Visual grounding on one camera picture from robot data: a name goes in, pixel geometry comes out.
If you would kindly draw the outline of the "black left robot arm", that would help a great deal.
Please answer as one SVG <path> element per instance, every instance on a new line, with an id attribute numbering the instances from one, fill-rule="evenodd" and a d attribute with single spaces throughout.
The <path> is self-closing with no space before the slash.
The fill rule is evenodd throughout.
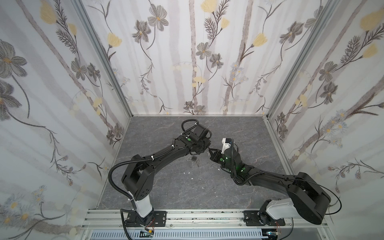
<path id="1" fill-rule="evenodd" d="M 196 119 L 182 122 L 182 133 L 173 139 L 164 149 L 147 156 L 135 155 L 129 161 L 115 164 L 108 172 L 110 185 L 129 199 L 136 214 L 136 223 L 145 227 L 154 220 L 155 210 L 151 204 L 150 192 L 154 186 L 156 174 L 173 161 L 187 155 L 204 153 L 211 145 L 212 132 Z M 126 166 L 118 187 L 113 180 L 116 169 Z"/>

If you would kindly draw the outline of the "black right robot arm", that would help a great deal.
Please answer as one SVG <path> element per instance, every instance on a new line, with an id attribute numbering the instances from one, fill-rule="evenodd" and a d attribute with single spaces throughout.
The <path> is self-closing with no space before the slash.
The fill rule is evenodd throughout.
<path id="1" fill-rule="evenodd" d="M 320 225 L 328 214 L 331 197 L 325 187 L 317 184 L 308 174 L 282 175 L 261 170 L 243 163 L 241 155 L 232 149 L 209 149 L 211 161 L 220 164 L 238 186 L 257 186 L 286 195 L 281 200 L 266 200 L 258 211 L 262 225 L 284 218 L 302 218 Z"/>

